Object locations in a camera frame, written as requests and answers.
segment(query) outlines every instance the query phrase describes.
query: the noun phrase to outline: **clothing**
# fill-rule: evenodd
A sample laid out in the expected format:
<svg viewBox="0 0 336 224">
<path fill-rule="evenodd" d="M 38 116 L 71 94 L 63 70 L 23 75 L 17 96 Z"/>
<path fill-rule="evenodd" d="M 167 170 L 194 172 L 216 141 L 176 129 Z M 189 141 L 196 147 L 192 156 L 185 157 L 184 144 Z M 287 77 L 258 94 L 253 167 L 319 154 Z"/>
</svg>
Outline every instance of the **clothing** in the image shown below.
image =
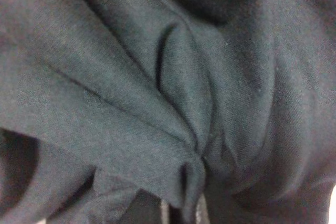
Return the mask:
<svg viewBox="0 0 336 224">
<path fill-rule="evenodd" d="M 0 223 L 327 223 L 335 0 L 0 0 Z"/>
</svg>

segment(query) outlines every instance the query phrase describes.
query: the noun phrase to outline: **dark gray fabric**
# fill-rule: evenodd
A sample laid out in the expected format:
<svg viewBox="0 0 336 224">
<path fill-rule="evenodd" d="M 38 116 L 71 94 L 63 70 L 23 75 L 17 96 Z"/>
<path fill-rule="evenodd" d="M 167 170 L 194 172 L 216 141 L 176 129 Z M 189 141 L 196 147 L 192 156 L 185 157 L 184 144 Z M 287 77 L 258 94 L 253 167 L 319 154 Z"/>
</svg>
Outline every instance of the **dark gray fabric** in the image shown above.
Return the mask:
<svg viewBox="0 0 336 224">
<path fill-rule="evenodd" d="M 0 0 L 0 222 L 327 223 L 335 6 Z"/>
</svg>

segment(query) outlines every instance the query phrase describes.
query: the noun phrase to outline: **dark teal fabric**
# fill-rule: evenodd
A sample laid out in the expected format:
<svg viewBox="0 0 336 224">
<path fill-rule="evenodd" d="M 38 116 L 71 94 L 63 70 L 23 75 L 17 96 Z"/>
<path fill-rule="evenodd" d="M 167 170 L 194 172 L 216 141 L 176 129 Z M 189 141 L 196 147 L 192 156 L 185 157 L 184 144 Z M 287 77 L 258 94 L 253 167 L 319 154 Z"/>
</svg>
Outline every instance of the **dark teal fabric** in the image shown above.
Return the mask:
<svg viewBox="0 0 336 224">
<path fill-rule="evenodd" d="M 0 223 L 327 223 L 335 6 L 0 0 Z"/>
</svg>

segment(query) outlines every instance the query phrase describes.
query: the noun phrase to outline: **wrinkled cloth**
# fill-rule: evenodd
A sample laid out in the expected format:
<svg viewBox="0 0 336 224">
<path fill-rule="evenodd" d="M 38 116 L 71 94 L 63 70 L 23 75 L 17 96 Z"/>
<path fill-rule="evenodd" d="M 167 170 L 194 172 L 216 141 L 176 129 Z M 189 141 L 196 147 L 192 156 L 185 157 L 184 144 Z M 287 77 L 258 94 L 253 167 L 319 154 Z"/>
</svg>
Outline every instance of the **wrinkled cloth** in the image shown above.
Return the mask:
<svg viewBox="0 0 336 224">
<path fill-rule="evenodd" d="M 0 223 L 327 223 L 335 7 L 0 0 Z"/>
</svg>

